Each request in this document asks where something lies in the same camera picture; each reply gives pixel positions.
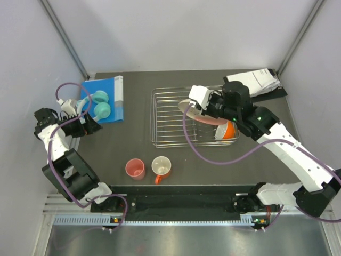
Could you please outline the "pink plate with leaf motif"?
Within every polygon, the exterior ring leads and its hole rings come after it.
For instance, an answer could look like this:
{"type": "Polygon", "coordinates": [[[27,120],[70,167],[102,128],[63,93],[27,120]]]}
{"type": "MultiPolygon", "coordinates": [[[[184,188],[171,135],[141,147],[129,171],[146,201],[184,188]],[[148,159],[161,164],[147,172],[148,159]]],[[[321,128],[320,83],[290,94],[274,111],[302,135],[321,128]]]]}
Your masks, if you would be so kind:
{"type": "Polygon", "coordinates": [[[228,121],[222,118],[213,118],[208,115],[202,115],[200,110],[198,110],[194,104],[190,102],[190,99],[182,100],[178,103],[178,108],[182,113],[186,112],[186,116],[192,120],[208,125],[223,125],[228,121]]]}

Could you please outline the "white bowl orange outside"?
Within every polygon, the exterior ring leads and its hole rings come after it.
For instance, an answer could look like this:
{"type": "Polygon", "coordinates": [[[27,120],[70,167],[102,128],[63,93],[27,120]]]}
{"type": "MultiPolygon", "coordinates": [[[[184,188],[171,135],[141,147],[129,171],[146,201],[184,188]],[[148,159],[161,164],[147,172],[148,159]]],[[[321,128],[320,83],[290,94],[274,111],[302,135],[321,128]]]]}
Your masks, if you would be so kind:
{"type": "Polygon", "coordinates": [[[216,128],[215,140],[226,140],[234,138],[236,130],[234,128],[234,123],[228,121],[225,124],[221,124],[216,128]]]}

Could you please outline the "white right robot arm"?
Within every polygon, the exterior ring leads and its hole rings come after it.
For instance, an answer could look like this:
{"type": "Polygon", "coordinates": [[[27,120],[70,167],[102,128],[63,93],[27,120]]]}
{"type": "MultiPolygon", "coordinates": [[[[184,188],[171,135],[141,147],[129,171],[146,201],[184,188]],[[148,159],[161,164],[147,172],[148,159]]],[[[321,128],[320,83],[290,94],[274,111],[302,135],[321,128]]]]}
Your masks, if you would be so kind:
{"type": "Polygon", "coordinates": [[[267,148],[299,178],[293,184],[257,184],[249,193],[253,210],[291,205],[318,218],[340,191],[340,174],[295,140],[273,112],[253,105],[249,88],[241,82],[226,82],[220,92],[192,86],[189,98],[200,115],[236,123],[242,134],[267,148]]]}

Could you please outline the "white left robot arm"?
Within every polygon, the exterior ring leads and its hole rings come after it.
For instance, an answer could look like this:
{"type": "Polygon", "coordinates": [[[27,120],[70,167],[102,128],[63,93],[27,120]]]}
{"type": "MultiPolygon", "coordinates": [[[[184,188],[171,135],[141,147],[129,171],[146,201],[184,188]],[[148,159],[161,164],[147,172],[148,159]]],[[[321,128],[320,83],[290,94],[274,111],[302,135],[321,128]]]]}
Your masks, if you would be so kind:
{"type": "Polygon", "coordinates": [[[84,124],[71,117],[59,119],[57,112],[50,108],[42,108],[34,116],[37,119],[34,135],[47,151],[47,165],[42,171],[53,186],[70,202],[94,201],[102,203],[108,211],[118,210],[120,197],[100,182],[93,169],[67,142],[68,136],[80,138],[99,131],[102,126],[89,114],[85,115],[84,124]]]}

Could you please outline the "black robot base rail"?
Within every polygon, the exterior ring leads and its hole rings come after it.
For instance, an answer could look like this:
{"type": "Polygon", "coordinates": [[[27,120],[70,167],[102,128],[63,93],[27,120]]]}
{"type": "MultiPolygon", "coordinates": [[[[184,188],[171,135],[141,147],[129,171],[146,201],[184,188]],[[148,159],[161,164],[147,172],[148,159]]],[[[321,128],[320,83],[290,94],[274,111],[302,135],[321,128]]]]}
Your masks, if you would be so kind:
{"type": "Polygon", "coordinates": [[[271,205],[263,205],[257,198],[248,195],[232,194],[128,194],[124,199],[113,199],[105,211],[110,211],[128,203],[130,213],[140,213],[147,210],[166,209],[172,212],[180,210],[220,210],[229,213],[245,214],[248,212],[266,212],[271,205]]]}

